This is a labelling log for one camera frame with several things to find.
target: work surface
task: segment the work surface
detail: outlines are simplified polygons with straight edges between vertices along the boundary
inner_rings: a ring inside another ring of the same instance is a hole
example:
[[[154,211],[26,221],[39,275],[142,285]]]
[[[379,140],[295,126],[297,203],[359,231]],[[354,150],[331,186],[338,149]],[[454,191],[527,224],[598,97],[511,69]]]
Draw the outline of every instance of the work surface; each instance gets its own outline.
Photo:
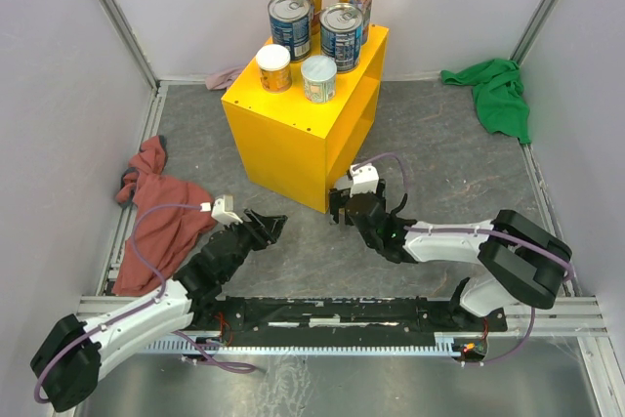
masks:
[[[445,297],[478,273],[479,267],[445,262],[393,265],[366,249],[355,229],[331,226],[326,216],[248,182],[221,94],[203,86],[169,87],[159,128],[168,143],[166,173],[214,195],[233,194],[239,213],[249,207],[289,217],[278,243],[251,254],[226,285],[228,294]],[[469,89],[383,83],[375,124],[357,160],[383,151],[405,161],[410,197],[404,217],[468,223],[512,208],[540,222],[517,140],[481,128]],[[383,160],[376,167],[388,182],[390,204],[399,202],[396,164]],[[514,343],[491,339],[491,353]],[[231,375],[171,355],[133,356],[100,383],[77,416],[599,415],[576,339],[535,339],[510,360],[477,369],[435,357],[236,359],[262,371]]]
[[[213,195],[233,194],[238,213],[250,208],[289,217],[277,244],[251,253],[225,286],[228,295],[444,297],[482,269],[447,262],[394,265],[366,248],[355,228],[330,225],[327,216],[250,183],[220,103],[222,93],[170,86],[158,132],[167,138],[165,173]],[[405,162],[410,190],[402,217],[461,224],[511,208],[540,220],[517,140],[483,130],[468,88],[384,82],[375,123],[356,161],[385,151]],[[392,160],[375,166],[387,181],[393,207],[403,195],[399,169]]]

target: green cloth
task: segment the green cloth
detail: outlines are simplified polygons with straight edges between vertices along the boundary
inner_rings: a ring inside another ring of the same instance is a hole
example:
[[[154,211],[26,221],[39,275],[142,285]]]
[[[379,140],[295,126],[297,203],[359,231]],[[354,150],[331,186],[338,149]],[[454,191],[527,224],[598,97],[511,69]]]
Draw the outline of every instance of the green cloth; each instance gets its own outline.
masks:
[[[440,78],[449,85],[474,86],[478,119],[489,133],[503,132],[518,137],[522,144],[531,142],[527,135],[529,107],[521,97],[523,84],[517,63],[493,59],[458,73],[444,70]]]

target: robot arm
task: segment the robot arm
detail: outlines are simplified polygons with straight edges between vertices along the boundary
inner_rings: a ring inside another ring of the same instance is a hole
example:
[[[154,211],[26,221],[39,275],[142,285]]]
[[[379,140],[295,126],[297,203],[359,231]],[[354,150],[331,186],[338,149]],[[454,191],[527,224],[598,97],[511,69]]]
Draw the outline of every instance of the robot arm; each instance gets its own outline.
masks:
[[[356,226],[366,245],[388,261],[483,265],[483,275],[461,282],[456,289],[454,297],[459,298],[462,312],[483,317],[518,302],[544,310],[553,306],[565,268],[497,235],[510,235],[507,237],[542,248],[564,263],[570,261],[570,248],[517,212],[501,210],[493,220],[467,225],[403,219],[397,216],[397,209],[386,212],[385,183],[371,164],[352,166],[336,186],[330,190],[334,221],[338,223],[343,215],[346,224]]]
[[[85,322],[71,314],[57,322],[30,368],[38,378],[49,368],[42,387],[58,412],[80,403],[113,368],[165,334],[213,321],[222,285],[250,251],[276,243],[287,220],[245,210],[248,220],[243,221],[231,206],[231,196],[216,199],[212,216],[225,229],[166,282],[162,296],[158,288],[115,312]]]

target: white can lid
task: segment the white can lid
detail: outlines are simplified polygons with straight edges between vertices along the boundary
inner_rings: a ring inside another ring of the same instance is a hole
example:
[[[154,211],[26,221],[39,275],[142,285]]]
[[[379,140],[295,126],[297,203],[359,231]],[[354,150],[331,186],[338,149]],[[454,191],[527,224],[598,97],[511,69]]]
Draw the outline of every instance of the white can lid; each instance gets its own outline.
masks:
[[[336,75],[336,63],[327,56],[310,56],[302,64],[302,75],[311,82],[325,82]]]
[[[291,53],[284,46],[279,44],[268,44],[263,46],[256,54],[256,63],[262,70],[269,72],[281,70],[291,62]]]

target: yellow shelf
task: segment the yellow shelf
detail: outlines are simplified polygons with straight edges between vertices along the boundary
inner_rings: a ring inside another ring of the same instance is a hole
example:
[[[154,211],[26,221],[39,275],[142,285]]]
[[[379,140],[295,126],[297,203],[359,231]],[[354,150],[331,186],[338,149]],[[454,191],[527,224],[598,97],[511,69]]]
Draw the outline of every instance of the yellow shelf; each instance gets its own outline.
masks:
[[[252,60],[222,97],[248,178],[320,212],[327,192],[353,162],[375,118],[388,29],[372,25],[360,64],[337,75],[336,96],[315,104],[304,96],[300,68],[291,64],[293,85],[266,92]],[[319,54],[319,36],[312,54]]]

